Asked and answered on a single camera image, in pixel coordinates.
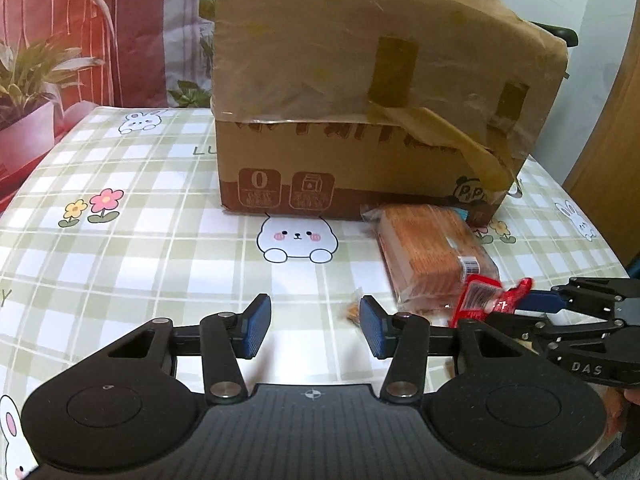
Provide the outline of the red snack packet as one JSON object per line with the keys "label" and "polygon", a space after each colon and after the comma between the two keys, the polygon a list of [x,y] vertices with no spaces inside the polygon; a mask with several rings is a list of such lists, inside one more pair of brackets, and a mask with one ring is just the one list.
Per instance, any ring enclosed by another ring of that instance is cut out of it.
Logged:
{"label": "red snack packet", "polygon": [[480,274],[469,275],[449,322],[456,328],[461,320],[485,321],[492,312],[512,314],[533,288],[531,278],[523,278],[514,287]]}

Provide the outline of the cracker packet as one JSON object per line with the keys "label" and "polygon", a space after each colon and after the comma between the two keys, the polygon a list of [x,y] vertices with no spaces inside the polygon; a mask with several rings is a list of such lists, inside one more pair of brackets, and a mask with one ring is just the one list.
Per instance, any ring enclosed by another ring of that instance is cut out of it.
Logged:
{"label": "cracker packet", "polygon": [[359,305],[362,297],[362,289],[357,288],[349,299],[349,303],[345,309],[345,318],[355,326],[360,325],[359,321]]}

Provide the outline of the brown biscuit pack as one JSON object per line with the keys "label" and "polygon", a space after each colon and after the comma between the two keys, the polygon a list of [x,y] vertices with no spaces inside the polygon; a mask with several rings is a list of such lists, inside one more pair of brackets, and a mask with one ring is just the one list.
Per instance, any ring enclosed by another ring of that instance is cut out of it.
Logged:
{"label": "brown biscuit pack", "polygon": [[470,275],[499,278],[498,266],[455,209],[385,205],[362,216],[375,232],[401,311],[453,308]]}

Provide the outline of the wooden door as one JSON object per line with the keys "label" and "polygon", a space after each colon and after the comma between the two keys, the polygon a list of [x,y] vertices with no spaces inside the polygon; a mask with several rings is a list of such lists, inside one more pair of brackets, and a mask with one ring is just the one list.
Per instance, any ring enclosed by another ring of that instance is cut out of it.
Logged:
{"label": "wooden door", "polygon": [[564,183],[623,266],[639,255],[639,19],[612,91]]}

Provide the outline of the checkered bunny tablecloth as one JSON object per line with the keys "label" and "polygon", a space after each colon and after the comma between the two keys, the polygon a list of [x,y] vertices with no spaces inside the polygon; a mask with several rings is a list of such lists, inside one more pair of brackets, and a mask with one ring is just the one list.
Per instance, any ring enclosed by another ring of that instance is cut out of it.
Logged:
{"label": "checkered bunny tablecloth", "polygon": [[35,169],[1,217],[1,391],[22,404],[64,368],[159,315],[179,324],[265,292],[272,324],[248,368],[266,382],[385,373],[350,309],[392,304],[382,214],[332,221],[332,259],[272,263],[263,216],[225,211],[213,117],[100,108]]}

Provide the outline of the cardboard box with plastic liner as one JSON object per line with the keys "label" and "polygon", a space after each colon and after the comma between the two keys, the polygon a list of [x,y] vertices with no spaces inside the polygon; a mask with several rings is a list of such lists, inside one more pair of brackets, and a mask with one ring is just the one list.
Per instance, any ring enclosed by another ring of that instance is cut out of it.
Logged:
{"label": "cardboard box with plastic liner", "polygon": [[500,0],[216,0],[222,204],[342,219],[433,204],[482,226],[569,50]]}

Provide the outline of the printed room backdrop cloth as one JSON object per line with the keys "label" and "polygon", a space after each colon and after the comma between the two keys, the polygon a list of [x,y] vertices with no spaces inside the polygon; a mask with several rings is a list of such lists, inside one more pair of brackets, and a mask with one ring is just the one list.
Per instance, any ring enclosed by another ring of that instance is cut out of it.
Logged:
{"label": "printed room backdrop cloth", "polygon": [[209,106],[215,0],[1,0],[1,203],[98,106]]}

